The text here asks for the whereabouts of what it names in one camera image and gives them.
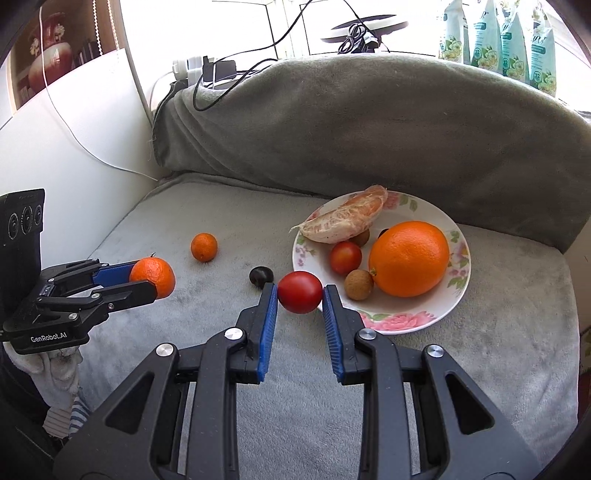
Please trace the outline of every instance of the fleece blanket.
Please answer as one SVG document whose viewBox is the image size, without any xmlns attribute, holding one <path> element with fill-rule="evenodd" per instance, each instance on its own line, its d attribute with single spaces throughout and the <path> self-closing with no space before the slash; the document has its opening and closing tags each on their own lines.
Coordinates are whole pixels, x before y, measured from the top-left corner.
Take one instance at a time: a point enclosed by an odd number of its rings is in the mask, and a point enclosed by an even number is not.
<svg viewBox="0 0 591 480">
<path fill-rule="evenodd" d="M 177 276 L 173 294 L 111 315 L 80 348 L 82 396 L 98 406 L 158 344 L 205 342 L 257 304 L 251 268 L 276 279 L 292 270 L 301 222 L 324 200 L 238 180 L 185 174 L 156 189 L 105 239 L 93 258 L 124 262 L 156 252 Z M 396 343 L 446 348 L 531 446 L 542 464 L 577 422 L 578 325 L 568 267 L 555 248 L 460 226 L 473 260 L 459 305 L 443 320 Z M 211 232 L 219 253 L 201 264 L 189 251 Z M 362 387 L 332 374 L 318 311 L 279 308 L 271 365 L 260 386 L 238 386 L 238 433 L 244 480 L 356 478 Z"/>
<path fill-rule="evenodd" d="M 193 93 L 178 91 L 155 119 L 156 158 L 171 170 L 329 198 L 381 183 L 561 252 L 589 218 L 590 125 L 486 70 L 338 55 L 278 62 L 204 112 Z M 219 95 L 201 87 L 196 103 Z"/>
</svg>

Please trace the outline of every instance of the tangerine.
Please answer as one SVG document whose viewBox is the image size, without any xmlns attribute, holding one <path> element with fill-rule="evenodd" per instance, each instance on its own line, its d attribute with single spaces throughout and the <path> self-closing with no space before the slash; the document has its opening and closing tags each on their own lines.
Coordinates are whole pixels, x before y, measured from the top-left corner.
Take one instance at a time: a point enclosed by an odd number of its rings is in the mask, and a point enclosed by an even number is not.
<svg viewBox="0 0 591 480">
<path fill-rule="evenodd" d="M 199 233 L 191 242 L 191 254 L 200 262 L 209 262 L 217 255 L 217 240 L 210 233 Z"/>
<path fill-rule="evenodd" d="M 168 262 L 157 257 L 142 258 L 131 269 L 129 281 L 141 280 L 148 280 L 156 287 L 157 299 L 168 297 L 177 283 Z"/>
</svg>

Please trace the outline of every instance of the metal screw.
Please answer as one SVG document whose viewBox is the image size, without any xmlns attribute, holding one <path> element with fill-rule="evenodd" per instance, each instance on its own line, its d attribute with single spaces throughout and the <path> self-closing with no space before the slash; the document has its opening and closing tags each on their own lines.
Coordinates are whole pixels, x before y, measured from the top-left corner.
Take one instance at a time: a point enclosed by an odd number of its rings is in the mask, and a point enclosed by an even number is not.
<svg viewBox="0 0 591 480">
<path fill-rule="evenodd" d="M 226 337 L 228 340 L 238 340 L 242 338 L 242 330 L 236 327 L 229 328 L 226 330 L 226 333 L 224 333 L 224 337 Z"/>
<path fill-rule="evenodd" d="M 174 347 L 170 343 L 161 343 L 156 347 L 156 355 L 169 356 L 174 352 Z"/>
<path fill-rule="evenodd" d="M 359 331 L 359 337 L 362 338 L 363 340 L 373 340 L 377 336 L 378 336 L 378 334 L 375 332 L 375 330 L 373 330 L 371 328 L 362 328 Z"/>
<path fill-rule="evenodd" d="M 435 358 L 441 358 L 444 353 L 445 350 L 439 345 L 429 345 L 427 347 L 427 355 L 433 356 Z"/>
</svg>

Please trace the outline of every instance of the orange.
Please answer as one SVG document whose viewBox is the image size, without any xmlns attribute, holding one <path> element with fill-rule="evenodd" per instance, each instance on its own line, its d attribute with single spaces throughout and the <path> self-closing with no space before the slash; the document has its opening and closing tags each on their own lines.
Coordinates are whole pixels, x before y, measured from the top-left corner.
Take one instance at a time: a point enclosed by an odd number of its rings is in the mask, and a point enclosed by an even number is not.
<svg viewBox="0 0 591 480">
<path fill-rule="evenodd" d="M 191 253 L 200 262 L 209 262 L 217 254 L 217 240 L 210 233 L 195 235 L 191 242 Z"/>
<path fill-rule="evenodd" d="M 443 232 L 427 222 L 403 222 L 380 236 L 369 253 L 376 285 L 395 297 L 414 297 L 441 282 L 449 262 Z"/>
<path fill-rule="evenodd" d="M 148 257 L 139 260 L 129 273 L 129 281 L 148 280 L 156 286 L 157 299 L 168 297 L 177 284 L 173 269 L 161 258 Z"/>
</svg>

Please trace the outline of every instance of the blue gripper pad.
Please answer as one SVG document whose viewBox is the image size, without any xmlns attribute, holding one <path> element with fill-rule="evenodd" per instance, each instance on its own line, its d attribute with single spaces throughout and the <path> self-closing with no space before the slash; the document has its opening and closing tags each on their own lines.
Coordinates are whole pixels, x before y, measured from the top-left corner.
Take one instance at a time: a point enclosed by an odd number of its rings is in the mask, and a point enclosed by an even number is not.
<svg viewBox="0 0 591 480">
<path fill-rule="evenodd" d="M 263 382 L 265 380 L 265 375 L 269 371 L 271 347 L 273 345 L 273 335 L 275 333 L 275 321 L 277 320 L 277 285 L 272 286 L 272 292 L 269 297 L 268 304 L 259 305 L 259 307 L 263 307 L 267 311 L 267 314 L 265 315 L 265 322 L 261 331 L 261 339 L 259 343 L 259 362 L 256 369 L 259 382 Z"/>
<path fill-rule="evenodd" d="M 343 364 L 343 342 L 340 337 L 339 326 L 336 321 L 335 307 L 333 305 L 333 296 L 329 286 L 326 286 L 322 292 L 322 315 L 324 316 L 324 329 L 326 330 L 326 342 L 329 346 L 330 363 L 333 367 L 333 373 L 339 382 L 343 381 L 345 376 L 345 366 Z"/>
<path fill-rule="evenodd" d="M 123 283 L 129 283 L 129 274 L 131 269 L 137 262 L 127 262 L 117 265 L 108 265 L 101 267 L 100 270 L 92 277 L 96 285 L 102 287 L 114 287 Z"/>
</svg>

